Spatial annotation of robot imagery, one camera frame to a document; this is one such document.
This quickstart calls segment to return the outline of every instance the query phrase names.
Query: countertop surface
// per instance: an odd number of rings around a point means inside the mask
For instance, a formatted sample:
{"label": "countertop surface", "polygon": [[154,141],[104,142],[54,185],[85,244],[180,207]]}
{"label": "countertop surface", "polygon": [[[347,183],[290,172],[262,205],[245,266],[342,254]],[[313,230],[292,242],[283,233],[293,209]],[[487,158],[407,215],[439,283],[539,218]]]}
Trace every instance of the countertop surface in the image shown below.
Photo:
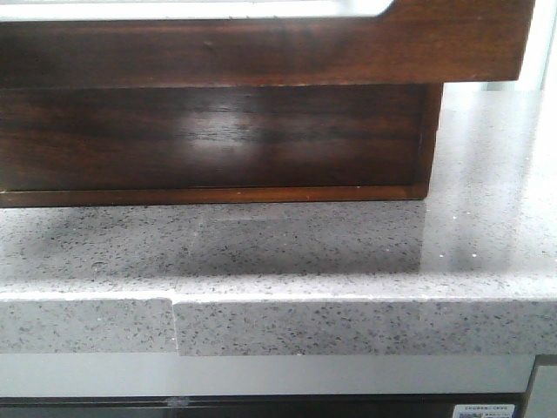
{"label": "countertop surface", "polygon": [[555,101],[447,94],[425,201],[0,210],[0,353],[557,354]]}

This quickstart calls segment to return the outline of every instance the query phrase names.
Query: gray speckled countertop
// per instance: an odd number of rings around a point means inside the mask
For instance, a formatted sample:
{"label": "gray speckled countertop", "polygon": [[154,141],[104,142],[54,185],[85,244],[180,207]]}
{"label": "gray speckled countertop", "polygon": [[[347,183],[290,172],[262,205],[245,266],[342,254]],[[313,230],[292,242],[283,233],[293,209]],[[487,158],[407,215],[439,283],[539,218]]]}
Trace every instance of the gray speckled countertop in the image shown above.
{"label": "gray speckled countertop", "polygon": [[552,100],[446,95],[423,202],[0,210],[0,353],[557,354]]}

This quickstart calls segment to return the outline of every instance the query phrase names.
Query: label sticker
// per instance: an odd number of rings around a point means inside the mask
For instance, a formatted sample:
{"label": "label sticker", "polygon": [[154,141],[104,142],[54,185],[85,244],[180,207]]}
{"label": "label sticker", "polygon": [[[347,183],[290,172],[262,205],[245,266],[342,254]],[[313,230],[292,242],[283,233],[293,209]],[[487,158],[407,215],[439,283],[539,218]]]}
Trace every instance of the label sticker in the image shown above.
{"label": "label sticker", "polygon": [[514,405],[457,405],[453,418],[513,418]]}

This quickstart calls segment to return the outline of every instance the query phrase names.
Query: dark wood panel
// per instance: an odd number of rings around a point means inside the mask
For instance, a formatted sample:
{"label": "dark wood panel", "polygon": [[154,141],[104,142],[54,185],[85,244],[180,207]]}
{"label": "dark wood panel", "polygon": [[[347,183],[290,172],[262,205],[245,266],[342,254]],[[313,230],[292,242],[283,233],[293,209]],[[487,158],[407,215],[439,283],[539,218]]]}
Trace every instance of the dark wood panel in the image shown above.
{"label": "dark wood panel", "polygon": [[0,192],[0,207],[183,205],[190,203],[320,202],[423,199],[422,187],[253,187],[181,190]]}
{"label": "dark wood panel", "polygon": [[533,4],[396,0],[380,17],[3,23],[0,87],[513,79]]}
{"label": "dark wood panel", "polygon": [[10,91],[7,191],[410,185],[424,85]]}

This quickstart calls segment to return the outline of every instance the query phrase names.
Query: wooden cabinet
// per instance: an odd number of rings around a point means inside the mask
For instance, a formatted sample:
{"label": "wooden cabinet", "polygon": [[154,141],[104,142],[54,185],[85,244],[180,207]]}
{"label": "wooden cabinet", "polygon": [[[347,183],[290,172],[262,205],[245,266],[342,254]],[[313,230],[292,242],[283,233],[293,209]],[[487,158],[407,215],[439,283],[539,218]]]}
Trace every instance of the wooden cabinet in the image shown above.
{"label": "wooden cabinet", "polygon": [[534,0],[0,24],[0,206],[423,199],[442,84],[517,78]]}

